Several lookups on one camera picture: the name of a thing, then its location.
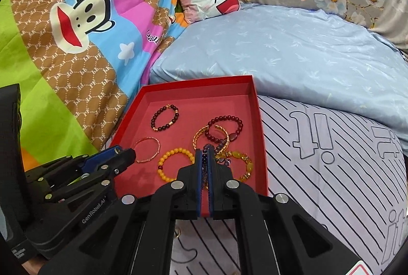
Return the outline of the thin rose gold bangle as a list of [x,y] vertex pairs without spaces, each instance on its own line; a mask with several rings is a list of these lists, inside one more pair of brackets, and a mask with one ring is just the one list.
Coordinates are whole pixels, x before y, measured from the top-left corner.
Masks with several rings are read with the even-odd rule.
[[131,148],[136,152],[135,162],[142,164],[152,161],[160,153],[161,143],[157,138],[148,136],[134,142]]

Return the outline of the gold cuff bangle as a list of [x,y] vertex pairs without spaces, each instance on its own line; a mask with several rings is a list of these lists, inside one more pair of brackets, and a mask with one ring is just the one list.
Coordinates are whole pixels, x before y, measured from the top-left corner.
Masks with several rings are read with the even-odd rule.
[[[225,138],[218,141],[218,142],[216,141],[215,138],[208,137],[208,140],[210,142],[219,144],[214,150],[215,154],[218,155],[218,154],[224,152],[228,148],[228,146],[230,144],[230,135],[229,135],[229,133],[227,132],[226,129],[224,129],[223,127],[221,127],[219,125],[215,125],[215,128],[225,134]],[[210,126],[205,125],[200,130],[198,130],[198,132],[195,133],[195,135],[193,137],[193,140],[192,140],[192,147],[193,147],[194,150],[197,150],[197,142],[198,142],[198,139],[200,138],[200,136],[203,135],[203,134],[208,134],[209,130],[210,130]]]

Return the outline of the purple garnet bead strand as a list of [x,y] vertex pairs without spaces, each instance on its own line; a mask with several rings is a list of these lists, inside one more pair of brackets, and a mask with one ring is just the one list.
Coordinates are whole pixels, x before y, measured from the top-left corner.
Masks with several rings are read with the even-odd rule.
[[224,146],[226,145],[226,140],[222,140],[216,147],[211,144],[206,144],[203,147],[202,153],[202,177],[203,177],[203,188],[208,189],[208,149],[212,147],[214,149],[214,157],[216,163],[219,165],[226,165],[229,166],[231,161],[227,158],[225,154]]

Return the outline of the red jewelry tray box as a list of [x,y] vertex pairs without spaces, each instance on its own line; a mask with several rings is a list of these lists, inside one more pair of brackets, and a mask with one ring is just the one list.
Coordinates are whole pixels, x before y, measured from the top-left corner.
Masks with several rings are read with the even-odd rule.
[[[174,126],[155,132],[151,119],[159,108],[167,104],[175,105],[180,117]],[[268,174],[257,92],[252,76],[244,75],[143,87],[124,115],[112,143],[127,149],[137,140],[151,136],[160,141],[160,153],[148,163],[131,165],[116,177],[118,196],[130,193],[140,198],[153,194],[164,185],[164,180],[157,173],[162,155],[176,147],[192,151],[195,133],[220,115],[235,116],[243,122],[243,130],[229,145],[229,150],[249,155],[253,166],[247,184],[257,193],[266,195]]]

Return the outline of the grey striped print pillow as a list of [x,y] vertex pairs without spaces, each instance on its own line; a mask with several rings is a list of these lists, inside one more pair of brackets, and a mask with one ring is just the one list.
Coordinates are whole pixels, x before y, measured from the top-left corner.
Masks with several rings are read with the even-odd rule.
[[407,237],[407,174],[397,134],[359,114],[260,96],[268,193],[285,193],[374,274]]

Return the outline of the colourful monkey cartoon blanket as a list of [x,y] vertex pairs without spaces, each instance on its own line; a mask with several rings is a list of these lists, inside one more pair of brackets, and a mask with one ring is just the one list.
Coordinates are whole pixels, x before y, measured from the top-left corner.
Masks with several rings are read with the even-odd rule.
[[24,169],[94,154],[185,30],[177,0],[1,0],[1,85],[21,90]]

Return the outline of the light blue quilt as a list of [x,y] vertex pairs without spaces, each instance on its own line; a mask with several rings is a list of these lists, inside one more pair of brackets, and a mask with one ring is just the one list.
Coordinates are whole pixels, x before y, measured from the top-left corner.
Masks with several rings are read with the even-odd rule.
[[257,92],[348,111],[407,145],[407,63],[382,36],[323,11],[249,5],[188,26],[157,59],[152,84],[251,75]]

